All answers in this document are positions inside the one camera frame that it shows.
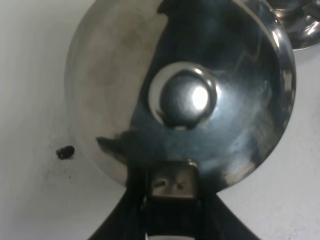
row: lid knob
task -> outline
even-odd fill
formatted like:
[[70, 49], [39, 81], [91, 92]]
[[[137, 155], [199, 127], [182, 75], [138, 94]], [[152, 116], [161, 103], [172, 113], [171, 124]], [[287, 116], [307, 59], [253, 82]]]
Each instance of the lid knob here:
[[204, 67], [176, 62], [162, 68], [152, 80], [148, 103], [161, 124], [189, 130], [208, 119], [217, 101], [214, 77]]

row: cookware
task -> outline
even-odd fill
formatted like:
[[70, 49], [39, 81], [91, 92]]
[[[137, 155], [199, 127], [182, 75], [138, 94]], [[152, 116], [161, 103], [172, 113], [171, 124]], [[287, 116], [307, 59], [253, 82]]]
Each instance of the cookware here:
[[79, 146], [127, 187], [92, 239], [257, 239], [216, 193], [268, 157], [293, 109], [293, 52], [269, 5], [97, 0], [65, 87]]
[[318, 0], [268, 0], [284, 25], [294, 50], [320, 43]]

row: stainless steel lid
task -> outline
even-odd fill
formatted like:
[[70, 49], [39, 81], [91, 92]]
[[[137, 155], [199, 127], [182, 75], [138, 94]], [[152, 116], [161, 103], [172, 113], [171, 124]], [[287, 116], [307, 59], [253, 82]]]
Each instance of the stainless steel lid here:
[[254, 171], [283, 135], [296, 70], [264, 1], [97, 0], [68, 55], [75, 138], [103, 172], [196, 162], [214, 191]]
[[284, 25], [294, 50], [320, 43], [319, 0], [267, 0]]

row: white countertop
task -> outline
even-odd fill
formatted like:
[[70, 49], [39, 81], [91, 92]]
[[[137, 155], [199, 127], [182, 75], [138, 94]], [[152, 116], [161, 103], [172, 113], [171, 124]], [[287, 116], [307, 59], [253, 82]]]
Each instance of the white countertop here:
[[[72, 35], [93, 0], [0, 0], [0, 240], [85, 240], [124, 189], [78, 150], [64, 102]], [[263, 240], [320, 240], [320, 46], [295, 53], [288, 128], [253, 174], [219, 193]]]

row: pot lid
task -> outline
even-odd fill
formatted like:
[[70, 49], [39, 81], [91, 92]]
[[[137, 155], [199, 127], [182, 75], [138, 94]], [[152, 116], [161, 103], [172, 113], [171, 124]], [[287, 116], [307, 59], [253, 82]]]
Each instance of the pot lid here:
[[320, 43], [318, 0], [268, 0], [284, 25], [294, 50]]
[[295, 99], [289, 39], [255, 0], [97, 0], [71, 43], [66, 100], [75, 138], [103, 172], [196, 162], [215, 191], [254, 171]]

